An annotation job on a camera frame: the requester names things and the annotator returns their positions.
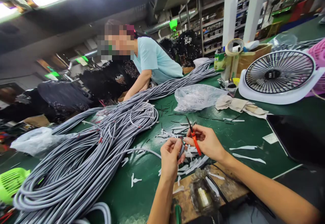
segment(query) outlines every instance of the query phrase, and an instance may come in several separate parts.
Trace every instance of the red-handled scissors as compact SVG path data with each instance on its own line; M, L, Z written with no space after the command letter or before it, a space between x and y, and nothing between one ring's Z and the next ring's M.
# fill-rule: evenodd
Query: red-handled scissors
M194 131L194 129L192 128L192 125L190 124L189 119L188 119L187 117L186 117L186 119L187 119L187 122L189 123L189 127L190 127L190 130L191 130L192 139L193 139L193 141L194 141L194 144L195 144L195 147L196 147L196 149L197 149L197 152L199 153L199 156L201 156L201 150L200 150L200 147L199 147L199 145L198 145L198 143L197 143L197 140L196 140L195 131Z

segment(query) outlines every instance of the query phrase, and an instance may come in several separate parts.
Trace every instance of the green workbench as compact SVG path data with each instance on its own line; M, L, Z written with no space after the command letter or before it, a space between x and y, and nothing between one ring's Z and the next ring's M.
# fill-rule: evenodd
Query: green workbench
M325 27L318 25L319 19L313 19L289 30L289 32L295 34L299 41L324 37ZM219 87L217 78L208 78L200 83ZM132 147L145 147L155 152L160 152L159 150L163 143L160 142L161 138L155 138L155 136L161 133L161 128L163 127L165 131L171 131L171 128L179 125L175 125L171 121L186 123L186 118L176 115L169 116L173 114L172 110L177 105L174 95L150 102L156 108L161 108L162 106L163 108L168 108L164 106L167 104L170 105L170 108L167 113L161 114L161 111L159 112L159 123L150 130L139 134ZM325 104L324 101L318 98L304 98L290 105L272 105L262 102L256 102L256 105L273 114L295 115L304 120L307 125L312 125L315 133L323 137L325 136L322 123L323 117L325 116ZM213 128L226 150L229 150L230 147L236 148L245 145L259 146L260 148L256 150L238 150L237 153L252 158L263 159L266 164L239 158L240 161L261 174L270 178L276 178L299 166L299 164L286 156L278 142L269 144L262 139L263 136L272 133L272 130L264 119L243 113L238 119L245 120L245 122L235 122L231 125L222 121L199 117L222 120L223 118L235 118L238 115L238 112L231 109L217 111L214 107L187 114L192 122L196 121L200 125ZM94 121L96 118L90 117L88 120ZM81 124L73 131L80 131L86 127L88 127L88 124ZM147 152L141 155L137 155L134 152L126 156L129 157L128 163L124 167L119 168L114 179L109 183L98 201L106 202L109 205L113 223L145 223L148 219L159 181L158 171L161 168L160 159ZM19 167L33 169L39 161L35 158L17 153L5 163L0 164L0 173L9 170L11 166L18 162L21 163ZM142 179L142 181L135 183L133 188L131 188L131 175L133 173L135 178ZM87 218L91 223L104 223L102 214L99 212L94 212L94 214L90 214Z

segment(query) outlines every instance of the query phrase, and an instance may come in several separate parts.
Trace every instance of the pink basket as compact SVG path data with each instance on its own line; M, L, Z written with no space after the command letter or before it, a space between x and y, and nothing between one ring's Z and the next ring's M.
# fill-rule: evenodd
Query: pink basket
M315 60L316 70L318 70L320 67L325 67L325 38L311 47L308 50L308 53ZM325 74L319 79L313 89L316 94L325 93ZM312 92L309 92L306 97L309 96L314 96L314 94Z

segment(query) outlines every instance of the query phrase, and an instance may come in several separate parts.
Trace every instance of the woman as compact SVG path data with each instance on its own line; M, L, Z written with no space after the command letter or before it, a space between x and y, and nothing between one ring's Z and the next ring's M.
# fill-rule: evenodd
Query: woman
M183 77L181 66L152 38L134 30L133 25L106 25L105 40L119 56L131 56L140 76L123 101L149 87L150 78L161 84L172 78Z

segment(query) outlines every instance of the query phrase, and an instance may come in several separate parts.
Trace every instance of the person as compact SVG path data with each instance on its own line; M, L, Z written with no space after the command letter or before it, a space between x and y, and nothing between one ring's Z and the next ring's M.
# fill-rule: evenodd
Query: person
M146 90L150 79L161 84L172 78L183 77L182 67L155 40L135 31L133 25L108 25L107 29L105 40L108 40L109 46L121 55L131 55L131 60L140 73L123 101Z
M196 138L201 151L209 158L219 162L239 178L264 204L287 224L319 223L320 212L307 200L284 185L252 170L229 154L219 142L213 129L194 125ZM184 141L194 146L190 130ZM170 138L161 147L161 176L151 207L148 224L169 222L172 204L173 185L177 176L177 161L181 140Z

